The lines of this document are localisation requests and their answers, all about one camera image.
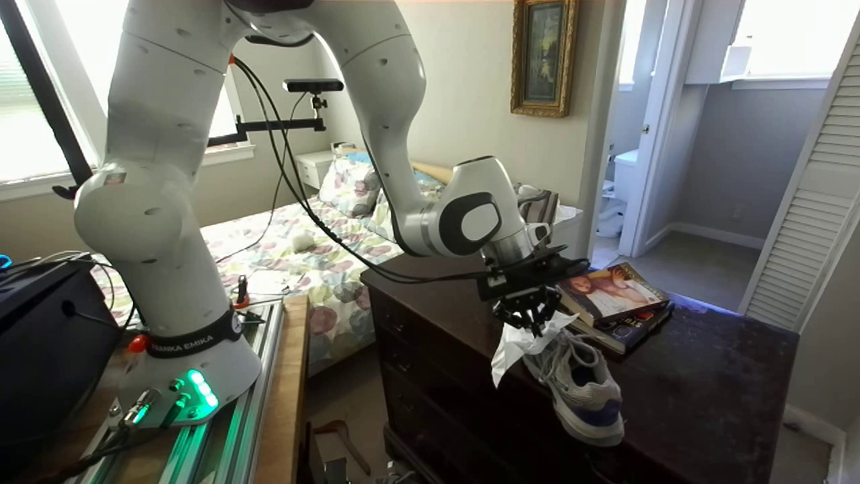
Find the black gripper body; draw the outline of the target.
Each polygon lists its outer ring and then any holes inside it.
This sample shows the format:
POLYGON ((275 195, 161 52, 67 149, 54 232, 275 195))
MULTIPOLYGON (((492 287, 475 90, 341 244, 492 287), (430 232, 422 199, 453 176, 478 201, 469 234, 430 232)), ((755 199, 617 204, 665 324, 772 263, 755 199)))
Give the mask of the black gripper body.
POLYGON ((559 283, 591 269, 590 259, 567 259, 559 247, 539 247, 512 267, 492 263, 478 277, 484 302, 506 302, 512 310, 535 314, 544 297, 559 293, 559 283))

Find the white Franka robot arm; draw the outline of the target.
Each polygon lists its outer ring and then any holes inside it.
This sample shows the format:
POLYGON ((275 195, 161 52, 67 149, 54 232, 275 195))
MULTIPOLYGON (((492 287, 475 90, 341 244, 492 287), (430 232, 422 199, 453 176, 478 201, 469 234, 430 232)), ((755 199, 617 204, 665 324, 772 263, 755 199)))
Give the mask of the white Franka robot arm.
POLYGON ((426 70, 396 0, 130 0, 109 95, 106 165, 76 195, 76 230, 121 274, 146 351, 121 402, 133 429, 213 421, 265 372, 195 222, 223 72, 246 36, 322 41, 340 62, 365 153, 412 255, 481 255, 484 302, 539 333, 578 267, 535 239, 501 158, 461 161, 428 199, 407 149, 426 70))

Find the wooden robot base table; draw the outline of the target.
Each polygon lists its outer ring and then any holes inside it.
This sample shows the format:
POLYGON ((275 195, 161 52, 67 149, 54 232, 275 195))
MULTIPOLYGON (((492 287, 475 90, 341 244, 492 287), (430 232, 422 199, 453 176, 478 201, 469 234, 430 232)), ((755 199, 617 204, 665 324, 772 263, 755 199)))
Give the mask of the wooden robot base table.
POLYGON ((308 298, 255 304, 250 332, 265 373, 211 426, 133 431, 117 454, 101 454, 121 431, 110 378, 62 433, 13 476, 13 484, 295 484, 303 441, 308 298))

